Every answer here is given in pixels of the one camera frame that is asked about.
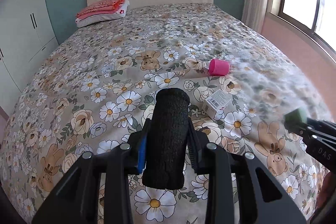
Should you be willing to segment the floral bed quilt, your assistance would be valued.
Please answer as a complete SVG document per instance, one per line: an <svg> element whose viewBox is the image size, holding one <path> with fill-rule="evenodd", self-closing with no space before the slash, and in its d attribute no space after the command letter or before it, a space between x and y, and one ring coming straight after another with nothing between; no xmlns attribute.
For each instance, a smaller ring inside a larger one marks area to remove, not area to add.
<svg viewBox="0 0 336 224"><path fill-rule="evenodd" d="M228 75L209 75L212 59L228 61ZM2 188L15 212L30 223L71 165L126 142L165 88L186 92L197 130L230 153L253 152L312 217L326 168L282 118L301 107L331 120L325 102L271 42L215 5L195 3L143 7L80 28L42 62L1 148ZM217 90L231 98L218 121L202 110Z"/></svg>

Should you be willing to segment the pink plastic cup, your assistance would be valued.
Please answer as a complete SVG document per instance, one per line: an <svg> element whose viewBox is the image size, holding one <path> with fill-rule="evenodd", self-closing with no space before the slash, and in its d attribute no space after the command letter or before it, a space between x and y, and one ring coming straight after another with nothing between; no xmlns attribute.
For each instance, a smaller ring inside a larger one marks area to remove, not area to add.
<svg viewBox="0 0 336 224"><path fill-rule="evenodd" d="M211 76L226 76L230 71L228 61L212 59L209 64L209 75Z"/></svg>

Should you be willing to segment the black foam cylinder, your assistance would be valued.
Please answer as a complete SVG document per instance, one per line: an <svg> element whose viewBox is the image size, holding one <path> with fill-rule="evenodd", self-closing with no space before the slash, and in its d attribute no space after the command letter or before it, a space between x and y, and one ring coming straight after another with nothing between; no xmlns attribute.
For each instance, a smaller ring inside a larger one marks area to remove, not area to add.
<svg viewBox="0 0 336 224"><path fill-rule="evenodd" d="M166 88L157 93L146 138L144 186L162 190L183 187L189 103L189 96L179 88Z"/></svg>

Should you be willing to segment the folded red pink blanket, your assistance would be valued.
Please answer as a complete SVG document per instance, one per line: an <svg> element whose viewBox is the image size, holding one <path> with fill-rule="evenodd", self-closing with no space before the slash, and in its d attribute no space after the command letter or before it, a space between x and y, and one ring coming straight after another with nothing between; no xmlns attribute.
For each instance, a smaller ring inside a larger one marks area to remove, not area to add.
<svg viewBox="0 0 336 224"><path fill-rule="evenodd" d="M76 18L80 18L86 14L90 14L93 12L111 12L115 13L124 3L126 0L102 0L96 3L93 3L86 8L82 9L80 12L77 13Z"/></svg>

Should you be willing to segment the white wardrobe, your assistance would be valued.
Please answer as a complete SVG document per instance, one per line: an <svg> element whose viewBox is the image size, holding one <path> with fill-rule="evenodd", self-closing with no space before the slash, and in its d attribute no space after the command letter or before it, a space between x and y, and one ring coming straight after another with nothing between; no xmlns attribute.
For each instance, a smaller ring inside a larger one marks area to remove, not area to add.
<svg viewBox="0 0 336 224"><path fill-rule="evenodd" d="M45 0L1 0L1 108L7 115L58 45Z"/></svg>

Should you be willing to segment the white pillow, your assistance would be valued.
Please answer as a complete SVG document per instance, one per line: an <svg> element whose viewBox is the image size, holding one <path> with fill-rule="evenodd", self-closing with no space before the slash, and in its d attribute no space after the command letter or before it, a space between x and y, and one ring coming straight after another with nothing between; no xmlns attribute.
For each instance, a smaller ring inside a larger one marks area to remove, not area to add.
<svg viewBox="0 0 336 224"><path fill-rule="evenodd" d="M83 19L76 19L75 20L76 26L78 28L82 28L98 22L124 18L126 16L128 6L129 6L129 0L125 0L125 3L123 3L120 6L120 8L115 12L111 11L92 12L88 16L85 15Z"/></svg>

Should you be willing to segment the dark green cube block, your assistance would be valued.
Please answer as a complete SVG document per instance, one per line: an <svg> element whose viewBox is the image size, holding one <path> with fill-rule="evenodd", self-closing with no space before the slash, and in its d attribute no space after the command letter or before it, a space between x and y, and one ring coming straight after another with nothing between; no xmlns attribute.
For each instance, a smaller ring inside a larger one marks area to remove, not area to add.
<svg viewBox="0 0 336 224"><path fill-rule="evenodd" d="M306 125L307 116L302 108L297 108L284 115L284 127L288 133L302 135Z"/></svg>

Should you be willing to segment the white red small carton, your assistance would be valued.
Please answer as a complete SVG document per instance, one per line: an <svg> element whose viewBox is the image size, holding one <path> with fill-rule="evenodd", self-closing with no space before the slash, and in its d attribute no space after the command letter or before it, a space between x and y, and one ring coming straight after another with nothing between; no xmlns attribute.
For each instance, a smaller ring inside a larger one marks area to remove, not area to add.
<svg viewBox="0 0 336 224"><path fill-rule="evenodd" d="M224 110L230 102L231 98L227 94L223 93L222 90L217 90L205 99L202 110L211 119L218 121L225 116Z"/></svg>

